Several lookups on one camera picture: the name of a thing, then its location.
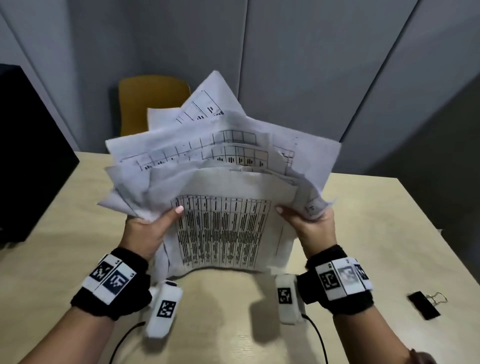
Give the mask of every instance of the table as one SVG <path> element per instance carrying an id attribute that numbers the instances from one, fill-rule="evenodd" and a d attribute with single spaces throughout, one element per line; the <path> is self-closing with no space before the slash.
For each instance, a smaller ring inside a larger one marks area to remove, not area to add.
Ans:
<path id="1" fill-rule="evenodd" d="M 120 241 L 124 216 L 96 206 L 111 183 L 109 155 L 78 153 L 80 165 L 24 243 L 0 250 L 0 358 L 17 363 L 69 307 L 71 297 L 102 254 Z M 339 243 L 356 257 L 375 286 L 376 305 L 408 347 L 438 363 L 477 363 L 480 287 L 397 179 L 332 174 L 324 191 L 335 204 Z M 295 244 L 287 271 L 302 273 Z M 205 269 L 178 281 L 184 296 L 167 340 L 132 333 L 117 363 L 324 362 L 315 331 L 279 324 L 272 277 Z M 449 300 L 442 316 L 424 321 L 405 295 Z M 331 315 L 307 306 L 331 363 L 347 363 Z M 145 314 L 119 320 L 102 358 Z"/>

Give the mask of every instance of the stack of papers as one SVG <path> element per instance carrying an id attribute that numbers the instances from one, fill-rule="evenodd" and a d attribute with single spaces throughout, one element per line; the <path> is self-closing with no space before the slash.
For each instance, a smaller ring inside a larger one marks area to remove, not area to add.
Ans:
<path id="1" fill-rule="evenodd" d="M 217 71 L 181 108 L 147 115 L 148 132 L 106 141 L 114 188 L 99 205 L 149 221 L 185 207 L 156 254 L 156 279 L 284 268 L 295 232 L 275 206 L 318 218 L 340 143 L 249 118 Z"/>

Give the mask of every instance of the wire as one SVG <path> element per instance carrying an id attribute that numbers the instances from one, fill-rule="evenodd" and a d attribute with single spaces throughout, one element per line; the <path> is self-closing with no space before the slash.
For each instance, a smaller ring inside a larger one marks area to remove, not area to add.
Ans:
<path id="1" fill-rule="evenodd" d="M 145 324 L 146 324 L 146 321 L 139 322 L 139 323 L 136 324 L 134 327 L 132 327 L 130 330 L 128 330 L 125 335 L 123 335 L 123 338 L 120 339 L 119 343 L 117 344 L 117 347 L 116 347 L 115 350 L 113 351 L 112 357 L 110 358 L 110 361 L 108 362 L 108 364 L 112 364 L 112 363 L 113 363 L 113 358 L 115 358 L 115 354 L 117 353 L 117 350 L 119 349 L 119 347 L 120 347 L 120 345 L 123 343 L 123 341 L 127 338 L 128 334 L 130 334 L 130 333 L 131 333 L 133 330 L 135 330 L 136 328 L 140 328 L 140 327 L 144 326 Z"/>
<path id="2" fill-rule="evenodd" d="M 320 338 L 320 342 L 322 343 L 322 349 L 324 350 L 325 364 L 328 364 L 327 351 L 325 350 L 324 341 L 322 340 L 322 336 L 320 335 L 320 332 L 318 331 L 317 326 L 315 326 L 315 324 L 313 323 L 313 321 L 312 321 L 307 315 L 301 314 L 301 316 L 302 316 L 304 319 L 309 320 L 310 323 L 312 324 L 313 328 L 314 328 L 315 331 L 317 332 L 318 337 Z"/>

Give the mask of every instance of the person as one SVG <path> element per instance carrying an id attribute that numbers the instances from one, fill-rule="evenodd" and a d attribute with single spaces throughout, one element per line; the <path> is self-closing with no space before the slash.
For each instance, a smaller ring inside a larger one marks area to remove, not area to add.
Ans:
<path id="1" fill-rule="evenodd" d="M 307 260 L 337 246 L 331 208 L 317 221 L 307 221 L 285 206 L 277 206 L 276 209 L 296 230 Z M 119 248 L 149 261 L 160 247 L 167 229 L 182 215 L 183 207 L 179 206 L 152 223 L 128 217 Z M 79 308 L 74 301 L 75 297 L 72 307 L 20 364 L 97 363 L 118 314 L 113 315 L 113 319 L 97 312 L 93 315 Z M 147 304 L 148 300 L 134 310 L 138 311 Z M 350 364 L 435 363 L 428 354 L 409 351 L 373 304 L 353 315 L 334 314 L 333 320 Z"/>

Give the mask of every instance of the chair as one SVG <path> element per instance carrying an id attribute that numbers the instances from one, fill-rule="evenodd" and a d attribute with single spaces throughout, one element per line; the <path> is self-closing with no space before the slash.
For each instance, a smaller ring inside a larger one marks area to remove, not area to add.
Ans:
<path id="1" fill-rule="evenodd" d="M 121 136 L 146 132 L 147 108 L 180 107 L 190 96 L 185 81 L 174 77 L 144 75 L 119 82 Z"/>

